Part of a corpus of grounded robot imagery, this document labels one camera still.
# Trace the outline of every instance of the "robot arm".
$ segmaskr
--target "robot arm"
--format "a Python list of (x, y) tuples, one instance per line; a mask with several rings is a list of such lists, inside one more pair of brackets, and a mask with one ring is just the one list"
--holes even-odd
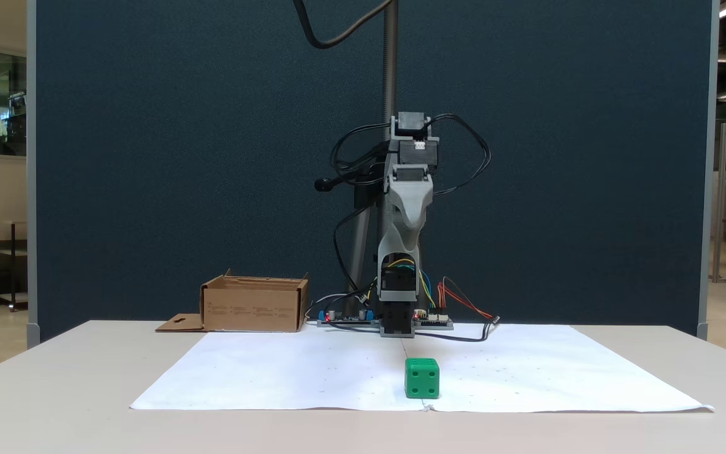
[(432, 137), (429, 120), (418, 112), (400, 112), (391, 120), (380, 207), (383, 235), (377, 247), (383, 336), (414, 335), (413, 313), (422, 285), (418, 237), (433, 199), (432, 173), (437, 163), (438, 138)]

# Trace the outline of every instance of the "window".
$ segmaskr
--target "window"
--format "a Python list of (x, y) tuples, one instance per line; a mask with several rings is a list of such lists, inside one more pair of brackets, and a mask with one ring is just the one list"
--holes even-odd
[(0, 48), (0, 163), (26, 159), (26, 58)]

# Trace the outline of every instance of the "open cardboard box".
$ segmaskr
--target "open cardboard box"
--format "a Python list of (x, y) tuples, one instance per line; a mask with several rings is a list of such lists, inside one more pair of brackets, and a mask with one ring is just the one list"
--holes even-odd
[(309, 277), (240, 277), (228, 270), (201, 286), (200, 313), (179, 313), (156, 331), (294, 333), (310, 301)]

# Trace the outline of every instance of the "green dice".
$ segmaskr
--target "green dice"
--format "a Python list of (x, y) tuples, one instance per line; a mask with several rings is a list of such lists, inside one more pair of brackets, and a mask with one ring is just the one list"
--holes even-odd
[(405, 395), (409, 399), (439, 398), (439, 364), (435, 359), (405, 360)]

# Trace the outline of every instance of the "circuit board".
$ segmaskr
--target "circuit board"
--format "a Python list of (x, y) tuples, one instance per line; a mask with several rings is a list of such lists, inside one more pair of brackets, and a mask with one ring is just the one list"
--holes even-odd
[[(355, 328), (380, 328), (380, 322), (374, 318), (372, 311), (366, 311), (365, 314), (361, 311), (363, 317), (343, 317), (340, 314), (336, 314), (335, 311), (329, 311), (329, 314), (319, 313), (318, 327), (331, 327), (328, 322), (334, 325), (341, 325), (341, 327), (355, 327)], [(415, 330), (452, 330), (452, 319), (446, 314), (427, 313), (424, 310), (414, 311), (414, 328)]]

